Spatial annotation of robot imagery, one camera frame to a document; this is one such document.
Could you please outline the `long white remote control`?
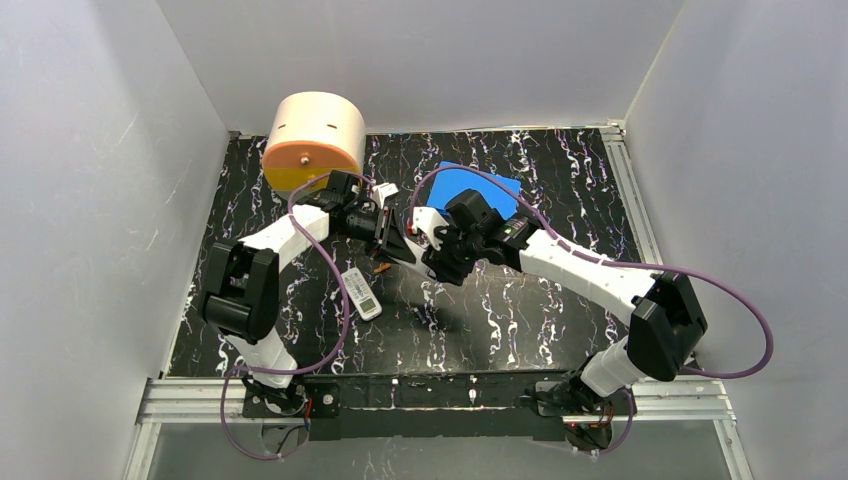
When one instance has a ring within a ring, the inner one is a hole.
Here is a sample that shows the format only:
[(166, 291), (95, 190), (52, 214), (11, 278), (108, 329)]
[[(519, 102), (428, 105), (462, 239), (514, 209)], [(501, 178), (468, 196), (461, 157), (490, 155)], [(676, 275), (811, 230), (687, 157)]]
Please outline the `long white remote control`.
[(430, 280), (435, 280), (436, 275), (434, 271), (430, 267), (428, 267), (422, 260), (423, 255), (426, 253), (426, 249), (409, 239), (405, 239), (404, 242), (413, 255), (413, 261), (407, 262), (400, 260), (399, 264), (407, 268), (409, 271), (418, 274), (421, 277), (428, 278)]

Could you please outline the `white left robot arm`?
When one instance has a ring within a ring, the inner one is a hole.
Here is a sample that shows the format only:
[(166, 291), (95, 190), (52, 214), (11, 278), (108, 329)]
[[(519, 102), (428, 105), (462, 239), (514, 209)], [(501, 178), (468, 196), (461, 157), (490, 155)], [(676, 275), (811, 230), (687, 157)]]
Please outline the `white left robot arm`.
[(333, 170), (292, 191), (287, 214), (268, 227), (213, 245), (198, 311), (237, 349), (244, 360), (241, 371), (267, 388), (285, 390), (295, 376), (334, 359), (328, 354), (301, 367), (275, 330), (282, 271), (310, 248), (327, 257), (323, 240), (333, 235), (358, 240), (376, 261), (426, 273), (424, 249), (408, 238), (395, 211), (397, 193), (393, 183)]

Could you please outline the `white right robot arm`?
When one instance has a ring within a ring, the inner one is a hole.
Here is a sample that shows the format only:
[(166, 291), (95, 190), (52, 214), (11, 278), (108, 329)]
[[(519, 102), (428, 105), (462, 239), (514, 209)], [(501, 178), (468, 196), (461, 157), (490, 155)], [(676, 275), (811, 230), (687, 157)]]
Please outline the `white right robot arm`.
[(601, 306), (627, 326), (625, 338), (570, 375), (563, 397), (598, 402), (644, 378), (672, 381), (708, 324), (685, 274), (626, 269), (549, 233), (527, 210), (505, 219), (467, 189), (443, 211), (416, 207), (412, 228), (430, 245), (422, 262), (440, 282), (460, 285), (485, 259), (553, 281)]

